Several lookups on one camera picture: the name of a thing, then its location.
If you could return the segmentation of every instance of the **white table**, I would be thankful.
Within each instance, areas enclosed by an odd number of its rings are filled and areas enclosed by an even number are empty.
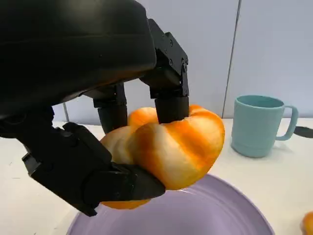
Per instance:
[[[282,121],[281,133],[288,122]],[[231,149],[232,120],[224,124],[225,145],[210,173],[250,198],[277,235],[300,235],[303,215],[313,211],[313,140],[294,135],[277,141],[268,157],[251,159]],[[313,119],[300,119],[298,125],[313,128]],[[103,137],[100,126],[87,128]],[[27,175],[24,154],[18,141],[0,139],[0,234],[65,235],[77,210]]]

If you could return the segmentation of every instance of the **robotic hand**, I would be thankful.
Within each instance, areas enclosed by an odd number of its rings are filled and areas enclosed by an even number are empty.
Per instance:
[[[150,87],[158,120],[188,116],[188,57],[134,0],[3,0],[0,136],[27,149],[29,175],[88,216],[102,201],[154,198],[165,187],[136,165],[111,162],[83,126],[52,126],[52,105],[94,100],[105,133],[127,125],[123,82]]]

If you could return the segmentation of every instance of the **teal mug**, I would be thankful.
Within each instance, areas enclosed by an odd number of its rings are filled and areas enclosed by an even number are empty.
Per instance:
[[[285,108],[292,109],[288,130],[284,136],[277,132]],[[291,138],[298,120],[298,110],[282,101],[260,95],[244,95],[235,100],[231,146],[247,157],[266,156],[275,141]]]

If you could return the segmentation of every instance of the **mug handle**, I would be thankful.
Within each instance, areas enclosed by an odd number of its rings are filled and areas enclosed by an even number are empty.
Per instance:
[[[291,120],[290,120],[290,124],[289,124],[289,127],[288,127],[286,134],[283,136],[277,136],[276,137],[277,141],[286,141],[286,140],[289,140],[291,138],[291,136],[294,133],[295,127],[297,125],[298,117],[299,117],[299,112],[298,112],[298,109],[296,107],[294,107],[292,105],[286,105],[285,108],[291,108],[292,109]]]

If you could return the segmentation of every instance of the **orange object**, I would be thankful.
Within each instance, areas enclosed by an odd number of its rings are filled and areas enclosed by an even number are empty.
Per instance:
[[[154,108],[142,108],[129,116],[129,126],[108,133],[101,142],[114,162],[137,164],[166,189],[177,190],[211,168],[223,147],[224,125],[218,115],[199,105],[190,106],[189,117],[168,124],[158,123]]]
[[[313,211],[307,213],[302,220],[304,235],[313,235]]]

